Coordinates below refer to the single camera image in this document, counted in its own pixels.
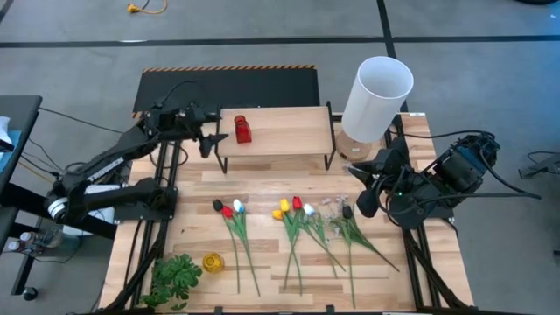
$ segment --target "concrete floor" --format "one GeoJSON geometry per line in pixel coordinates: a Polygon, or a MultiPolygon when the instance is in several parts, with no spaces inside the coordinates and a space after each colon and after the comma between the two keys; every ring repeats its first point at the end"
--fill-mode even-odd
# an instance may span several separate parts
{"type": "MultiPolygon", "coordinates": [[[[132,39],[253,39],[382,36],[371,0],[173,0],[159,16],[126,12],[130,0],[15,1],[0,24],[2,42],[132,39]]],[[[560,35],[560,6],[512,0],[386,0],[394,37],[560,35]]],[[[160,1],[152,0],[156,9],[160,1]]],[[[529,151],[559,151],[560,43],[396,44],[415,75],[409,110],[428,114],[432,134],[494,132],[496,171],[540,193],[529,199],[473,199],[457,208],[459,241],[476,305],[485,310],[557,314],[560,267],[560,178],[521,180],[529,151]]],[[[0,49],[0,94],[38,94],[43,107],[126,130],[145,67],[315,64],[321,101],[342,111],[357,66],[385,55],[384,44],[222,45],[138,48],[0,49]]],[[[41,113],[31,138],[67,165],[91,158],[118,135],[41,113]]],[[[441,153],[453,138],[435,141],[441,153]]],[[[28,144],[26,151],[40,151],[28,144]]],[[[13,182],[46,193],[25,169],[13,182]]],[[[483,191],[506,191],[486,176],[483,191]]],[[[21,221],[35,218],[22,213],[21,221]]],[[[65,265],[37,263],[33,302],[10,297],[20,257],[0,257],[0,315],[88,312],[105,275],[111,242],[90,237],[65,265]]]]}

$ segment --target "yellow glass jar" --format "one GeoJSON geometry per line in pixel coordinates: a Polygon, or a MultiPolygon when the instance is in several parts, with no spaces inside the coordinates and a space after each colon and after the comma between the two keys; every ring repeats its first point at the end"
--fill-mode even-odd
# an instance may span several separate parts
{"type": "Polygon", "coordinates": [[[202,268],[210,273],[218,273],[224,269],[224,260],[216,253],[206,254],[202,259],[202,268]]]}

